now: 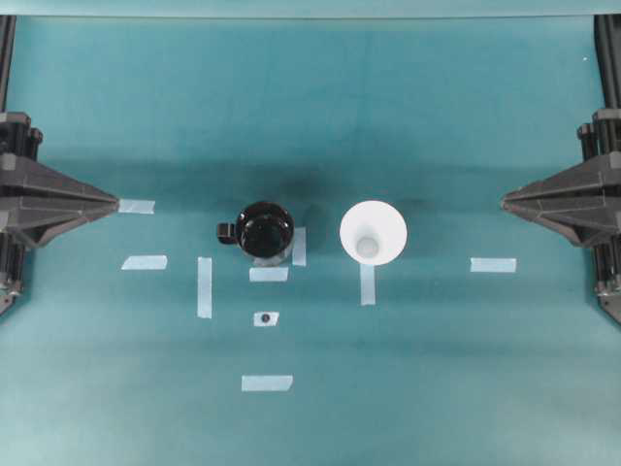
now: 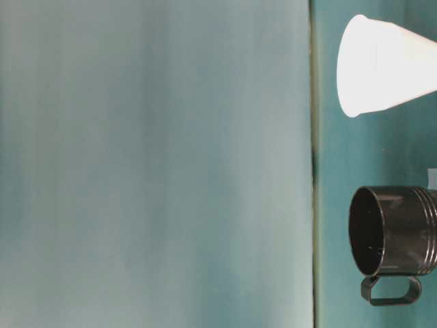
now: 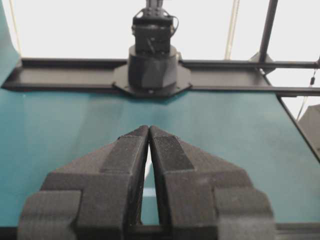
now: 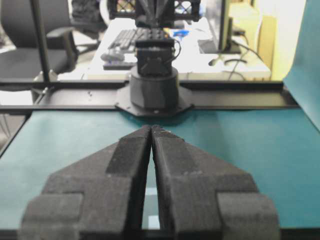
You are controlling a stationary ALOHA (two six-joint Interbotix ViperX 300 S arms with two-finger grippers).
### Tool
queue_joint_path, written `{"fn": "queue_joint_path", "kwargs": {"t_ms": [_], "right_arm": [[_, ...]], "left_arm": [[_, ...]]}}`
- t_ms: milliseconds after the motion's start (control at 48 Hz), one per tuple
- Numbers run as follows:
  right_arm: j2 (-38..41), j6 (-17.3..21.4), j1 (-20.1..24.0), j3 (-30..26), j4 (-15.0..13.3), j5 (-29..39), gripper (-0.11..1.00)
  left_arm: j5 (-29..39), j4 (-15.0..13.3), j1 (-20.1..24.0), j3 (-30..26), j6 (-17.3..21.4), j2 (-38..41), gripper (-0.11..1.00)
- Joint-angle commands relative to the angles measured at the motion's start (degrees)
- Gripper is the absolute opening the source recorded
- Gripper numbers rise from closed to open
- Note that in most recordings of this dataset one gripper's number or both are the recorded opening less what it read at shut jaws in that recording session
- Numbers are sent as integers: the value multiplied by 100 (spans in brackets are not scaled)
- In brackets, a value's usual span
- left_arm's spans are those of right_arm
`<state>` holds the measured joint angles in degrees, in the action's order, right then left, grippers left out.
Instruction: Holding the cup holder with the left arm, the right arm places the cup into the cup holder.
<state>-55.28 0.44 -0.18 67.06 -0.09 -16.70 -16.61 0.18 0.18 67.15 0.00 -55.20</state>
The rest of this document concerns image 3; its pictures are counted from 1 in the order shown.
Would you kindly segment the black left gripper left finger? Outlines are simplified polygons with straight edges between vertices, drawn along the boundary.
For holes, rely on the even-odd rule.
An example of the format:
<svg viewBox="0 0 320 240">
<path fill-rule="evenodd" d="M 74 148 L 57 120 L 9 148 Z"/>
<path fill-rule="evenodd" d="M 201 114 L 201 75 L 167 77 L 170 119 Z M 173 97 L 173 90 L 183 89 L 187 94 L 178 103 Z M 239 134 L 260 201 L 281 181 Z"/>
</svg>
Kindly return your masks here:
<svg viewBox="0 0 320 240">
<path fill-rule="evenodd" d="M 50 172 L 27 198 L 17 227 L 19 240 L 122 240 L 139 222 L 149 128 Z"/>
</svg>

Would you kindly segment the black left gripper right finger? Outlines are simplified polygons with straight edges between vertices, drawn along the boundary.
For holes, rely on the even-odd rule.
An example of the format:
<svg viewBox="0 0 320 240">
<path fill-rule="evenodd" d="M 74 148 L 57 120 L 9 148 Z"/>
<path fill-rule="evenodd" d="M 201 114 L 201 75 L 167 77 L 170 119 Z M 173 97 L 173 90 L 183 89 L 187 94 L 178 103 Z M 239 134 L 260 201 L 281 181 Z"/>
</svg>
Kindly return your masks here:
<svg viewBox="0 0 320 240">
<path fill-rule="evenodd" d="M 273 240 L 267 195 L 241 167 L 149 129 L 160 223 L 175 240 Z"/>
</svg>

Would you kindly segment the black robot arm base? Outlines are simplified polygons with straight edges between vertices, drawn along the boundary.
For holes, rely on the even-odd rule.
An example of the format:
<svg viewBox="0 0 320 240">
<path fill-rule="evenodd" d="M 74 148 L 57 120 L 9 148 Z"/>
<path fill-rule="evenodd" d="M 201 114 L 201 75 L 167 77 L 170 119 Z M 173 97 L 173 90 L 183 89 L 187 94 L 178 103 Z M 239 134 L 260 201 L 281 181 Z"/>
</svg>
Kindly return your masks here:
<svg viewBox="0 0 320 240">
<path fill-rule="evenodd" d="M 171 45 L 176 20 L 163 1 L 146 1 L 132 19 L 135 44 L 128 50 L 127 64 L 113 72 L 114 87 L 139 98 L 162 98 L 192 86 L 191 71 L 179 63 L 180 53 Z"/>
</svg>

